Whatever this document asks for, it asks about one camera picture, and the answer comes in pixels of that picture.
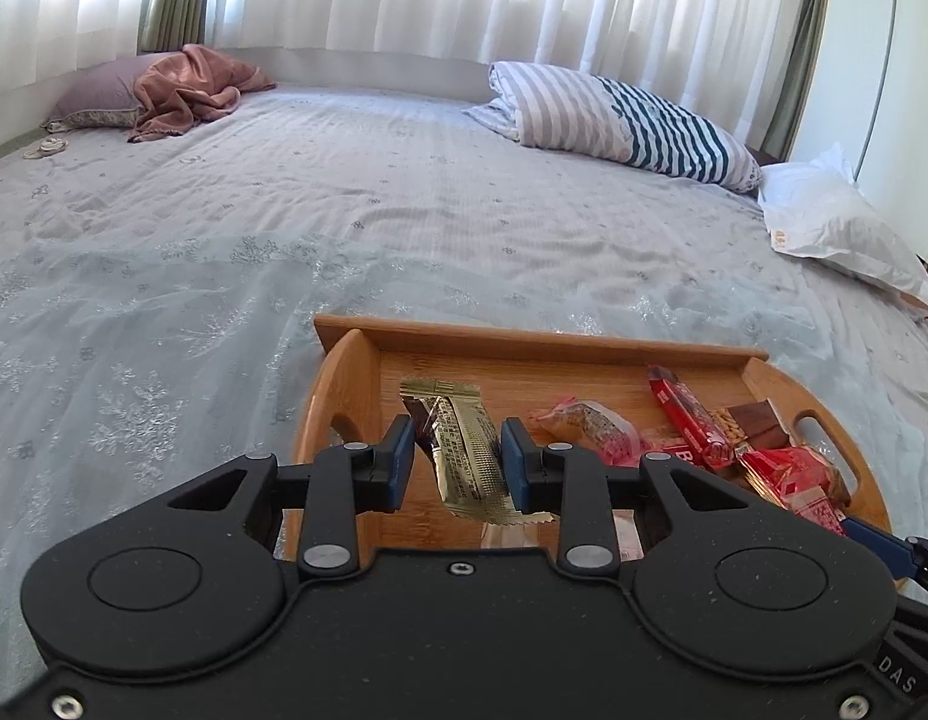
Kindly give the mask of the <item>pink-edged brown cake packet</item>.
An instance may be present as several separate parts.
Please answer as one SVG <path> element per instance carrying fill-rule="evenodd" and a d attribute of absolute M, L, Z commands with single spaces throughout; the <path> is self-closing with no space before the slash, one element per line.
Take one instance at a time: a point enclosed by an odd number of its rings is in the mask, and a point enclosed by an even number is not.
<path fill-rule="evenodd" d="M 646 442 L 628 419 L 602 403 L 568 397 L 557 405 L 534 411 L 530 421 L 560 442 L 592 450 L 608 466 L 636 468 Z"/>

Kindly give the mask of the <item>small red Biscoff packet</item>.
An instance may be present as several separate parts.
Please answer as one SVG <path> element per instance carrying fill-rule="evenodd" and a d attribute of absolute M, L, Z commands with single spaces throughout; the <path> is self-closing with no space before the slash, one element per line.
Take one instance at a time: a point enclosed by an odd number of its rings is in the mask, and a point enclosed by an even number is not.
<path fill-rule="evenodd" d="M 828 532 L 845 536 L 845 528 L 841 525 L 841 517 L 836 512 L 831 500 L 820 486 L 797 491 L 784 499 L 786 507 L 795 515 L 825 528 Z"/>

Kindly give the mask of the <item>gold foil snack packet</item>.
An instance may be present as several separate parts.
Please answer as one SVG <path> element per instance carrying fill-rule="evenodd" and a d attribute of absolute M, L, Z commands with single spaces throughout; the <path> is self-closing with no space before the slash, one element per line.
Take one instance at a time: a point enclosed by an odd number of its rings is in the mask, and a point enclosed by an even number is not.
<path fill-rule="evenodd" d="M 452 515 L 500 527 L 553 520 L 546 512 L 521 514 L 512 502 L 501 472 L 498 431 L 475 383 L 409 377 L 400 382 L 400 398 Z"/>

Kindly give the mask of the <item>red nut snack packet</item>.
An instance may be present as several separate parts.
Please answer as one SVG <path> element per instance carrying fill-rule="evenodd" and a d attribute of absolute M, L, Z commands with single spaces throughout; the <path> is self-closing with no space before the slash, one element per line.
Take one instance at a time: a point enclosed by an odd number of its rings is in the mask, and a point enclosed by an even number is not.
<path fill-rule="evenodd" d="M 846 507 L 851 495 L 836 466 L 810 447 L 743 450 L 737 456 L 747 483 L 774 504 L 818 488 L 836 507 Z"/>

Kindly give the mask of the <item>red Biscoff biscuit packet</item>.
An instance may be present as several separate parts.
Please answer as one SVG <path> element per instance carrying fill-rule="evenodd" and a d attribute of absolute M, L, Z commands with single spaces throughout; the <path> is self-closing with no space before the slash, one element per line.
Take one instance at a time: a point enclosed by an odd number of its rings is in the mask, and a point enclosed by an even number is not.
<path fill-rule="evenodd" d="M 727 475 L 734 466 L 734 445 L 687 383 L 662 366 L 647 367 L 647 382 L 696 463 L 716 475 Z"/>

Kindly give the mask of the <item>brown peanut bar packet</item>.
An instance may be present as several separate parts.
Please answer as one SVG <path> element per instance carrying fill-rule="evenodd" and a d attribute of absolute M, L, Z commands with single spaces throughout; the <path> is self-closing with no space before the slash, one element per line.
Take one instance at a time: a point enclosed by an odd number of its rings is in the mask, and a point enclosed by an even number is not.
<path fill-rule="evenodd" d="M 717 408 L 713 416 L 734 447 L 784 449 L 791 445 L 791 436 L 768 400 Z"/>

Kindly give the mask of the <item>white red-print candy packet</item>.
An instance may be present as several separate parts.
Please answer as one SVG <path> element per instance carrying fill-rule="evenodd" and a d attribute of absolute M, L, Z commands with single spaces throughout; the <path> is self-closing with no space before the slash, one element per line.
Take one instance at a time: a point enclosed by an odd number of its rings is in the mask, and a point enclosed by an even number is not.
<path fill-rule="evenodd" d="M 521 548 L 551 550 L 557 544 L 557 535 L 558 525 L 555 522 L 521 523 L 521 525 L 487 523 L 482 528 L 480 548 L 482 550 L 520 550 Z"/>

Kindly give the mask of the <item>pale blue snowflake bedspread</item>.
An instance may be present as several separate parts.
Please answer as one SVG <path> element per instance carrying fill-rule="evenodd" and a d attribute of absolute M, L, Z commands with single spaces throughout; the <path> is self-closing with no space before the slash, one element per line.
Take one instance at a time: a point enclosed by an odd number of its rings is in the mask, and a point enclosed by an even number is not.
<path fill-rule="evenodd" d="M 771 249 L 719 188 L 524 148 L 454 101 L 283 88 L 184 137 L 0 160 L 0 699 L 49 546 L 236 455 L 288 457 L 320 312 L 758 346 L 928 536 L 928 327 Z"/>

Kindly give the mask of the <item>white pillow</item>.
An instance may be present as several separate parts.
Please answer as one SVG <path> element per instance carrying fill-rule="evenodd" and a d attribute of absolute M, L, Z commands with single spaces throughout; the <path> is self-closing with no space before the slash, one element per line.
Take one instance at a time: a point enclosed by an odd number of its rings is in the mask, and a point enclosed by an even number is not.
<path fill-rule="evenodd" d="M 771 249 L 831 266 L 928 309 L 928 274 L 862 195 L 843 148 L 763 169 L 758 204 Z"/>

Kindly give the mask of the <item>striped pillow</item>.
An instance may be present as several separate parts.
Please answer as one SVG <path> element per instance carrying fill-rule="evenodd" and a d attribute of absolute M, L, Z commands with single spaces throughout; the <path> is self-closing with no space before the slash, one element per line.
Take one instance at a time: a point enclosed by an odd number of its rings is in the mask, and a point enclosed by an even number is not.
<path fill-rule="evenodd" d="M 614 161 L 667 177 L 749 195 L 761 167 L 737 138 L 710 119 L 637 86 L 558 65 L 495 62 L 495 98 L 467 114 L 527 148 Z"/>

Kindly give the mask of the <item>pink crumpled blanket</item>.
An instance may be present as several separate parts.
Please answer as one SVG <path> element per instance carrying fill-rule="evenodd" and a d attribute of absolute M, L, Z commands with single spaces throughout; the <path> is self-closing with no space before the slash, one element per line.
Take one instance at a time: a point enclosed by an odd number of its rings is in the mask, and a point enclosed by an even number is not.
<path fill-rule="evenodd" d="M 133 83 L 140 103 L 130 143 L 182 137 L 205 122 L 233 114 L 244 94 L 277 86 L 257 65 L 202 44 L 164 55 Z"/>

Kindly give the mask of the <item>small metallic object on bed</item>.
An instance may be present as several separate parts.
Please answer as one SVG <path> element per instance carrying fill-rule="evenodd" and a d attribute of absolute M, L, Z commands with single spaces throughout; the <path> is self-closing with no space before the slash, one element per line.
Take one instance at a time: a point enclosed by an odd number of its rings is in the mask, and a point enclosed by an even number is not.
<path fill-rule="evenodd" d="M 68 148 L 68 142 L 62 137 L 46 137 L 32 148 L 23 153 L 25 160 L 45 160 L 55 154 L 64 153 Z"/>

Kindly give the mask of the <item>purple pillow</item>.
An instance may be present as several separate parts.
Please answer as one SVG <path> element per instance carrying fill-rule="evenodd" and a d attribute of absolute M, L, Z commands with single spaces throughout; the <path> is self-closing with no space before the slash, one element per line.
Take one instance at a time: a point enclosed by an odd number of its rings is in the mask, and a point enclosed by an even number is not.
<path fill-rule="evenodd" d="M 68 132 L 135 127 L 142 110 L 133 91 L 135 82 L 164 57 L 167 52 L 121 57 L 88 70 L 57 101 L 44 128 L 47 132 Z"/>

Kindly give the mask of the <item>white sheer curtain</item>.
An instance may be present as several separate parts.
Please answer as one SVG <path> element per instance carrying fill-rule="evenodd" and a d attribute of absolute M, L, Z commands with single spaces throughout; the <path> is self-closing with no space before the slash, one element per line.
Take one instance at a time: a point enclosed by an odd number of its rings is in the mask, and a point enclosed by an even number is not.
<path fill-rule="evenodd" d="M 0 0 L 0 94 L 139 48 L 153 0 Z M 612 76 L 752 145 L 795 119 L 822 0 L 207 0 L 229 49 L 524 60 Z"/>

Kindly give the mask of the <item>green drape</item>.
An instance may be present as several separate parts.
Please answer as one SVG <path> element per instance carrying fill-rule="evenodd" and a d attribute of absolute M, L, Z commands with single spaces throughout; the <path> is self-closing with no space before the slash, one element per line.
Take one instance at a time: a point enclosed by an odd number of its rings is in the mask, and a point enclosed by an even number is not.
<path fill-rule="evenodd" d="M 142 52 L 173 52 L 205 37 L 207 0 L 153 0 L 148 7 L 139 48 Z"/>

